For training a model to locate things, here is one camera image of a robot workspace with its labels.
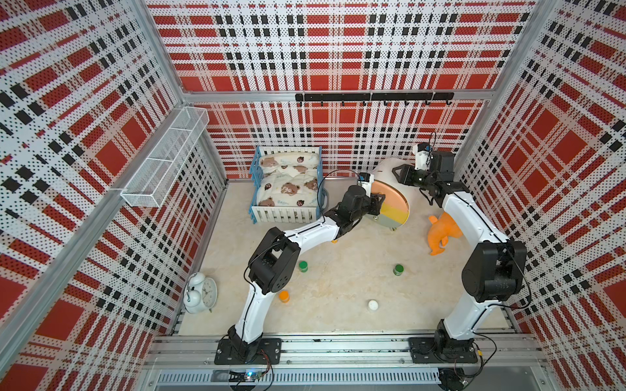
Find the round cabinet with coloured drawers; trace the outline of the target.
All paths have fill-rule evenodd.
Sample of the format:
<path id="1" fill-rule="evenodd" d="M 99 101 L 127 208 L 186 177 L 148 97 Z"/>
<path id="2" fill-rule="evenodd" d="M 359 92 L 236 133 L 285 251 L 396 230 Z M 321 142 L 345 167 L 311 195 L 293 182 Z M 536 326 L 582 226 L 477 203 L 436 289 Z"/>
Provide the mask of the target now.
<path id="1" fill-rule="evenodd" d="M 373 176 L 372 193 L 383 194 L 381 212 L 373 220 L 391 231 L 403 226 L 411 215 L 411 207 L 422 197 L 417 187 L 409 187 L 398 182 L 392 170 L 405 165 L 398 158 L 380 161 L 369 173 Z"/>

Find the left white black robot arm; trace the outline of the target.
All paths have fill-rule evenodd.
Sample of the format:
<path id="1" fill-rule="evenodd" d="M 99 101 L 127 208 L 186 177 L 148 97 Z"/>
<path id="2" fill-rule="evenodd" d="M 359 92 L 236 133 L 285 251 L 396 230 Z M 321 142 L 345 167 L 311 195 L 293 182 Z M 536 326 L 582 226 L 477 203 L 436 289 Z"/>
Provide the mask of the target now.
<path id="1" fill-rule="evenodd" d="M 274 297 L 290 282 L 299 256 L 345 236 L 363 217 L 378 216 L 385 200 L 382 193 L 351 185 L 341 202 L 313 223 L 289 231 L 277 227 L 268 230 L 249 259 L 244 272 L 244 281 L 249 284 L 246 304 L 239 320 L 219 341 L 215 364 L 244 365 L 257 360 L 269 365 L 279 363 L 280 355 L 272 350 L 281 347 L 282 340 L 265 338 L 263 326 Z"/>

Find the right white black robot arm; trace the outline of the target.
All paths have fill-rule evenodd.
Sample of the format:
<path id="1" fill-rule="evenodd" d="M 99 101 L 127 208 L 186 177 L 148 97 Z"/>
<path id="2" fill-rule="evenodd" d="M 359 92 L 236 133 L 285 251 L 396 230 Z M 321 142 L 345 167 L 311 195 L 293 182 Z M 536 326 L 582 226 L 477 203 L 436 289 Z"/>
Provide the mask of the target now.
<path id="1" fill-rule="evenodd" d="M 414 165 L 397 164 L 391 172 L 398 183 L 419 188 L 430 204 L 443 210 L 431 222 L 431 252 L 441 253 L 453 236 L 465 237 L 474 250 L 461 272 L 464 294 L 432 338 L 410 339 L 412 360 L 475 363 L 476 331 L 493 310 L 522 290 L 528 252 L 525 244 L 509 239 L 489 221 L 469 188 L 454 179 L 453 153 L 420 151 L 416 158 Z"/>

